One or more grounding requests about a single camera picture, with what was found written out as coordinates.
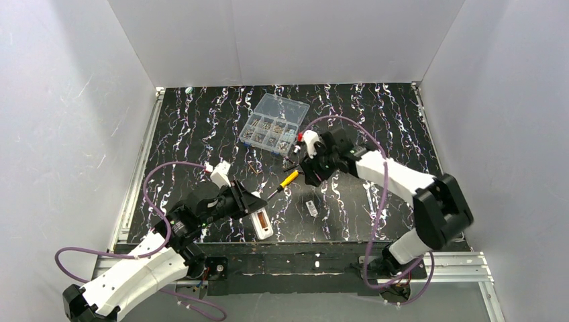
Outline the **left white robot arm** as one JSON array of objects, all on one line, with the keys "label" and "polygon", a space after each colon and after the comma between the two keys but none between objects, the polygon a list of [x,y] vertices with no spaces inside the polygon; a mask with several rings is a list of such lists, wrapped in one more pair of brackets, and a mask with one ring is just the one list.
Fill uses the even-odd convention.
[{"label": "left white robot arm", "polygon": [[171,282],[183,279],[223,278],[217,266],[196,244],[201,231],[220,219],[266,214],[266,200],[232,180],[222,186],[202,182],[186,199],[168,210],[166,219],[129,254],[94,280],[72,284],[62,293],[70,321],[121,321],[134,307]]}]

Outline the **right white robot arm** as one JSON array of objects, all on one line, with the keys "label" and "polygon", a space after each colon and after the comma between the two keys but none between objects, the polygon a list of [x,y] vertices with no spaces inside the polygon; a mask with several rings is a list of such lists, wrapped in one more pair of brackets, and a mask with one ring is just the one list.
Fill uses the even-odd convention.
[{"label": "right white robot arm", "polygon": [[430,250],[440,250],[470,227],[474,218],[457,180],[418,172],[384,157],[377,147],[359,146],[341,129],[298,136],[307,154],[300,162],[305,183],[319,186],[341,171],[379,184],[407,202],[415,226],[382,251],[381,264],[400,268]]}]

